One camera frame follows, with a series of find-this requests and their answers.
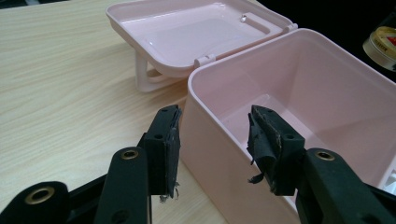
open lid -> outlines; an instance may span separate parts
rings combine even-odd
[[[247,0],[142,0],[106,11],[113,29],[168,77],[251,48],[297,28]]]

pink plastic box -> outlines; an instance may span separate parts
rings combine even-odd
[[[245,0],[142,0],[106,14],[135,49],[139,90],[189,78],[181,159],[230,223],[299,223],[292,197],[248,183],[259,173],[251,105],[274,109],[306,148],[343,156],[364,182],[396,185],[396,86],[325,36]]]
[[[136,52],[136,87],[155,91],[225,58],[297,28],[246,0],[140,0],[106,10]],[[151,64],[158,73],[148,71]]]
[[[230,223],[298,223],[247,151],[251,105],[274,109],[305,139],[344,157],[366,183],[394,173],[396,87],[324,36],[298,29],[195,70],[181,122],[181,158]]]

black metal bracket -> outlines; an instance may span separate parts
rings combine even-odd
[[[364,184],[337,153],[304,148],[274,110],[253,105],[247,150],[275,195],[293,195],[304,224],[396,223],[396,196]]]
[[[136,147],[113,155],[107,175],[72,191],[42,182],[20,192],[0,214],[1,224],[151,223],[151,195],[174,197],[181,110],[158,111]]]

wooden table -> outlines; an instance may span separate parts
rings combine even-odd
[[[105,10],[120,0],[72,0],[0,10],[0,211],[43,181],[69,190],[107,173],[159,109],[183,106],[186,81],[134,85],[134,50]],[[153,197],[154,223],[226,223],[182,162],[178,200]]]

